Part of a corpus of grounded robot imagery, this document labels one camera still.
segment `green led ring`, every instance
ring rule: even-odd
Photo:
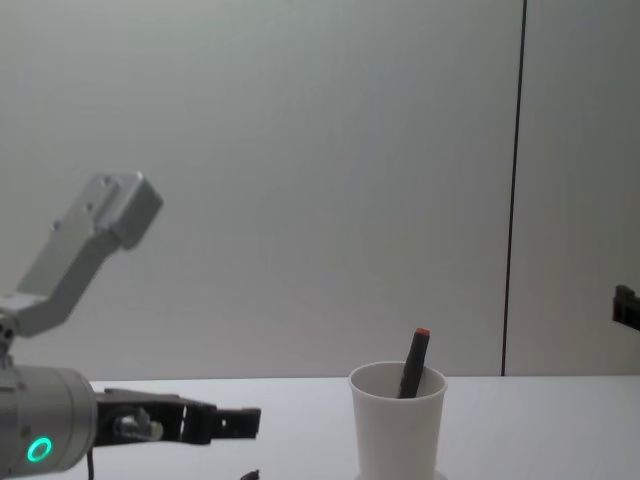
[[[49,437],[36,438],[27,450],[27,460],[31,463],[38,463],[51,455],[53,442]]]

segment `black vertical line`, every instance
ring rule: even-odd
[[[518,166],[518,137],[520,135],[520,101],[522,98],[522,70],[524,67],[524,41],[527,30],[527,0],[522,2],[522,31],[520,32],[520,65],[518,67],[518,96],[516,100],[516,128],[513,136],[513,166],[511,169],[511,205],[509,207],[509,239],[507,241],[507,274],[504,289],[504,321],[502,326],[502,368],[507,367],[507,324],[509,322],[509,286],[511,284],[511,241],[513,240],[513,206],[516,197],[516,168]]]

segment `paper cup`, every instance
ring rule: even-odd
[[[416,398],[397,399],[404,362],[365,365],[349,375],[359,480],[433,480],[447,379],[425,368]]]

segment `white table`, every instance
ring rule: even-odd
[[[96,383],[263,409],[256,441],[96,450],[96,480],[353,480],[343,378]],[[451,378],[438,457],[448,480],[637,480],[640,377]],[[86,478],[84,463],[51,480]]]

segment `white wall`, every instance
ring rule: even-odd
[[[496,374],[521,4],[0,2],[0,290],[98,171],[166,207],[18,362],[91,378]]]
[[[640,373],[640,6],[529,2],[507,372]]]

